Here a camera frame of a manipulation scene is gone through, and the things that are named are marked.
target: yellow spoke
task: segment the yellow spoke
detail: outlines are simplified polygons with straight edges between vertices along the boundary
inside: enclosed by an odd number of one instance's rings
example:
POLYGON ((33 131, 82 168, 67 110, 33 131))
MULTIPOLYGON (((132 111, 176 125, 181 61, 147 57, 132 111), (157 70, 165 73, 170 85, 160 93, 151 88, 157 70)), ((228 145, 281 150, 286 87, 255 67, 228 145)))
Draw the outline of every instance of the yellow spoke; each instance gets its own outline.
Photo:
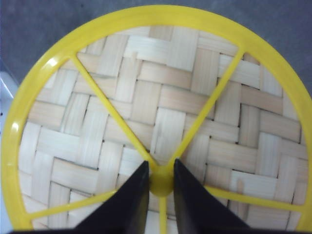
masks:
POLYGON ((160 233, 167 233, 167 197, 159 198, 159 227, 160 233))
POLYGON ((82 65, 80 60, 77 58, 76 55, 71 55, 71 60, 77 67, 77 69, 82 74, 83 78, 88 82, 91 89, 95 92, 96 96, 101 100, 109 114, 113 117, 113 119, 117 122, 119 127, 124 131, 128 139, 131 141, 133 146, 137 149, 137 151, 140 153, 142 158, 149 162, 149 166, 151 167, 152 171, 156 171, 158 168, 158 165, 156 161, 153 159, 153 157, 146 151, 145 147, 142 145, 140 140, 137 138, 137 136, 132 132, 131 128, 127 125, 125 120, 120 116, 118 111, 113 107, 111 102, 108 100, 108 98, 105 96, 105 94, 102 92, 102 90, 98 87, 97 83, 93 80, 93 78, 90 76, 88 71, 85 69, 85 67, 82 65))
POLYGON ((182 140, 181 144, 178 146, 172 157, 170 158, 168 164, 167 164, 167 169, 172 170, 173 165, 175 163, 175 159, 181 157, 183 152, 185 151, 186 147, 189 145, 193 137, 195 136, 196 132, 199 130, 201 124, 205 120, 206 116, 208 115, 209 111, 215 104, 216 100, 220 97, 222 91, 224 90, 226 84, 228 83, 229 79, 231 78, 233 72, 235 71, 237 65, 239 64, 241 58, 243 57, 245 53, 245 50, 242 48, 239 48, 237 54, 233 58, 231 64, 229 67, 226 69, 225 73, 223 74, 222 78, 219 81, 219 84, 217 87, 214 89, 213 93, 207 100, 206 104, 204 107, 201 109, 199 115, 195 119, 194 123, 192 124, 191 128, 185 135, 184 139, 182 140))
POLYGON ((269 208, 275 208, 280 210, 288 210, 288 211, 297 211, 303 212, 304 206, 300 205, 292 205, 285 202, 273 201, 264 198, 258 198, 254 196, 247 196, 242 194, 237 194, 234 192, 226 191, 223 189, 218 189, 210 186, 204 186, 208 192, 210 192, 213 196, 217 196, 220 198, 225 198, 229 200, 239 201, 247 204, 253 204, 257 206, 264 206, 269 208))
POLYGON ((107 193, 103 193, 103 194, 99 194, 96 196, 92 196, 90 198, 86 198, 86 199, 81 200, 81 201, 72 202, 69 204, 62 205, 62 206, 52 207, 50 209, 43 210, 43 211, 29 213, 28 218, 29 219, 35 219, 35 218, 39 218, 39 217, 43 217, 43 216, 54 215, 57 213, 74 210, 74 209, 81 208, 84 206, 93 205, 93 204, 99 203, 99 202, 104 202, 107 199, 109 199, 112 195, 114 195, 115 192, 116 191, 113 190, 113 191, 110 191, 107 193))

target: herringbone weave pattern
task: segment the herringbone weave pattern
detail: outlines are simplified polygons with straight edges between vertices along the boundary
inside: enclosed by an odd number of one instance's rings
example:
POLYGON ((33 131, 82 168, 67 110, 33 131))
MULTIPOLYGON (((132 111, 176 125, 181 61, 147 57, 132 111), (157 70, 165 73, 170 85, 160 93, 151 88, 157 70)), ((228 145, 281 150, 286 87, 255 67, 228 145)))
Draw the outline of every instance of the herringbone weave pattern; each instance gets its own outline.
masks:
MULTIPOLYGON (((194 29, 139 27, 100 39, 78 58, 159 164, 165 164, 237 47, 194 29)), ((293 204, 305 200, 308 163, 292 104, 249 55, 239 63, 182 160, 203 184, 293 204)), ((34 212, 120 187, 142 162, 71 61, 38 95, 19 149, 24 204, 34 212)), ((220 201, 253 227, 296 227, 299 213, 220 201)), ((99 204, 43 217, 35 228, 74 227, 99 204)), ((146 233, 158 233, 151 194, 146 233)), ((177 233, 168 199, 168 233, 177 233)))

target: yellow circular frame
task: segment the yellow circular frame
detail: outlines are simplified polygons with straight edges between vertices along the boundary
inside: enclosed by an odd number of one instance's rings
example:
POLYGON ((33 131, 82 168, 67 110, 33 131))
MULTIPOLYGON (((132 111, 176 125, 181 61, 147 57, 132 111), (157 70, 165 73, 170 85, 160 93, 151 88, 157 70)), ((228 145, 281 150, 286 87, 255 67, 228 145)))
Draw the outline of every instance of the yellow circular frame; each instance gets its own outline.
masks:
MULTIPOLYGON (((297 230, 312 231, 312 100, 300 78, 274 48, 242 25, 211 12, 172 5, 128 8, 94 19, 58 41, 27 74, 13 100, 2 137, 1 185, 13 228, 16 230, 32 229, 28 218, 29 214, 24 208, 20 192, 18 155, 23 127, 36 96, 48 78, 67 59, 72 58, 72 55, 86 45, 117 31, 148 25, 184 26, 221 36, 238 46, 241 53, 249 53, 256 58, 278 80, 291 99, 301 121, 308 151, 308 188, 305 203, 302 206, 297 206, 296 209, 302 213, 297 230)), ((222 89, 216 90, 216 94, 213 95, 217 97, 221 91, 222 89)), ((231 199, 238 199, 239 196, 232 194, 231 199)), ((246 202, 257 199, 249 197, 246 202)), ((287 204, 281 203, 280 205, 281 209, 288 207, 287 204)))

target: woven bamboo mat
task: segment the woven bamboo mat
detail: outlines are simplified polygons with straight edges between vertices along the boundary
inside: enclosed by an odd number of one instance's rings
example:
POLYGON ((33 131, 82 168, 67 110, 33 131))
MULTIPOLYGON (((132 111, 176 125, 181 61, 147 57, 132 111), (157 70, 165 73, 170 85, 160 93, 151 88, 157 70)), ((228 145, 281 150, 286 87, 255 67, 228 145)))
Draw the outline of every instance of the woven bamboo mat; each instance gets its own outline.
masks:
MULTIPOLYGON (((138 27, 78 53, 98 86, 159 164, 165 164, 230 64, 237 47, 194 29, 138 27)), ((203 184, 302 204, 308 180, 304 137, 271 73, 245 54, 184 152, 203 184)), ((71 61, 48 80, 24 128, 19 179, 28 212, 120 187, 142 162, 71 61)), ((300 214, 220 199, 252 227, 296 227, 300 214)), ((74 227, 100 204, 39 218, 34 227, 74 227)), ((151 194, 146 233, 159 233, 151 194)), ((168 233, 177 233, 168 198, 168 233)))

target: yellow plastic wheel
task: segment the yellow plastic wheel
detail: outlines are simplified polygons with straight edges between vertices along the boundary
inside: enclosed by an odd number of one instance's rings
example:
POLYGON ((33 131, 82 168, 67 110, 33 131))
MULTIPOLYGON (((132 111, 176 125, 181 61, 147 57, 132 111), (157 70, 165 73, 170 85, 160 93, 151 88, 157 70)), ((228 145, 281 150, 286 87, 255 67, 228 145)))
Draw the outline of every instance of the yellow plastic wheel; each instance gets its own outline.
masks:
POLYGON ((15 230, 32 229, 31 221, 47 215, 53 215, 83 206, 103 202, 115 191, 99 194, 91 198, 50 208, 43 211, 28 213, 21 196, 18 166, 20 141, 27 121, 28 114, 39 92, 50 76, 67 60, 77 68, 93 92, 124 131, 132 145, 138 150, 144 160, 149 161, 152 171, 151 191, 159 197, 160 231, 166 233, 166 196, 173 189, 173 165, 176 158, 180 158, 194 138, 201 124, 211 108, 222 94, 233 72, 245 53, 248 53, 265 66, 278 80, 293 103, 297 116, 305 135, 308 155, 309 179, 307 195, 303 205, 289 204, 281 201, 257 198, 228 192, 222 189, 206 186, 213 195, 243 203, 276 208, 292 212, 300 212, 301 218, 297 230, 312 231, 312 101, 307 90, 291 66, 268 43, 245 27, 214 13, 189 7, 153 5, 129 8, 99 17, 69 33, 51 49, 49 49, 34 65, 21 84, 12 103, 7 117, 2 138, 1 149, 1 183, 3 196, 9 217, 15 230), (91 77, 77 53, 90 43, 116 33, 139 26, 174 25, 189 27, 218 35, 237 46, 229 67, 225 69, 218 85, 211 93, 193 124, 178 148, 172 154, 166 165, 159 166, 141 141, 127 125, 123 117, 117 112, 99 85, 91 77))

